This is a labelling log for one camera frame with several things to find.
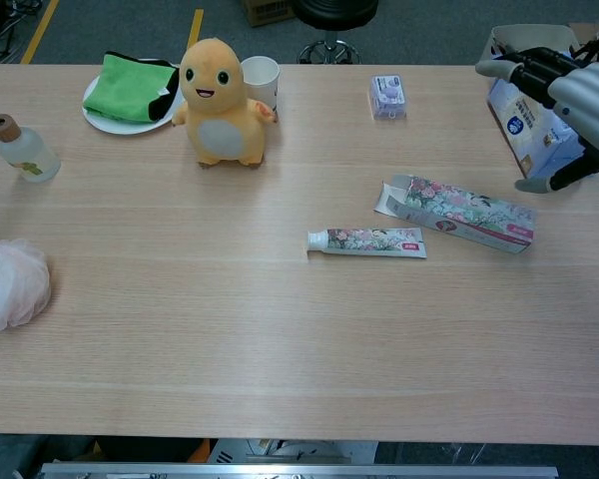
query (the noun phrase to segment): plush toy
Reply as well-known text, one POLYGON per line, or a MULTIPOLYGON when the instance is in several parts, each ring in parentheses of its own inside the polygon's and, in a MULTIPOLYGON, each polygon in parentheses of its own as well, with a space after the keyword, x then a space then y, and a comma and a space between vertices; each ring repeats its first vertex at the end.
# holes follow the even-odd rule
POLYGON ((187 101, 173 124, 186 124, 202 167, 221 160, 260 165, 263 124, 278 117, 268 105, 247 98, 242 66, 229 45, 210 38, 191 47, 180 65, 180 88, 187 101))

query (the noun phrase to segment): green towel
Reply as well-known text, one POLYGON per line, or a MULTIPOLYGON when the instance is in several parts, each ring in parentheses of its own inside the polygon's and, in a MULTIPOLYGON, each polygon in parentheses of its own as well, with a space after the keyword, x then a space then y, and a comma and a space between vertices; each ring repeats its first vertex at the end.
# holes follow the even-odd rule
POLYGON ((107 52, 98 84, 83 105, 114 120, 157 122, 171 108, 178 82, 178 69, 169 62, 107 52))

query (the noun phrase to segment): wooden cap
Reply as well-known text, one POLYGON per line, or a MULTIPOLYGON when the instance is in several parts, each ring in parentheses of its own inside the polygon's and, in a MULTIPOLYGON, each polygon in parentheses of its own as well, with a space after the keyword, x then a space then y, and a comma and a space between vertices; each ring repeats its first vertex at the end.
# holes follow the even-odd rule
POLYGON ((0 141, 9 143, 17 140, 22 135, 22 131, 16 121, 9 115, 0 115, 0 141))

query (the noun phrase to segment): chair base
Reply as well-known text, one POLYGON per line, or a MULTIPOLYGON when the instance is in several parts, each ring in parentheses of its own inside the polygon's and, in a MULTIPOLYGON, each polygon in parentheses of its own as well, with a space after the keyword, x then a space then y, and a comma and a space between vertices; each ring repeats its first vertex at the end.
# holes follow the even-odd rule
POLYGON ((361 63, 361 55, 346 42, 337 40, 336 32, 326 32, 326 38, 306 45, 298 55, 298 63, 353 65, 361 63))

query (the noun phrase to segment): black stool seat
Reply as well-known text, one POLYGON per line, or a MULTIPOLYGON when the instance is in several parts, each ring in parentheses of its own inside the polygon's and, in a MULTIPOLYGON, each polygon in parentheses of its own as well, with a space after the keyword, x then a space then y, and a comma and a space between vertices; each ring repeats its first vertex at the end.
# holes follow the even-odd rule
POLYGON ((343 32, 375 16, 379 0, 291 0, 296 16, 319 30, 343 32))

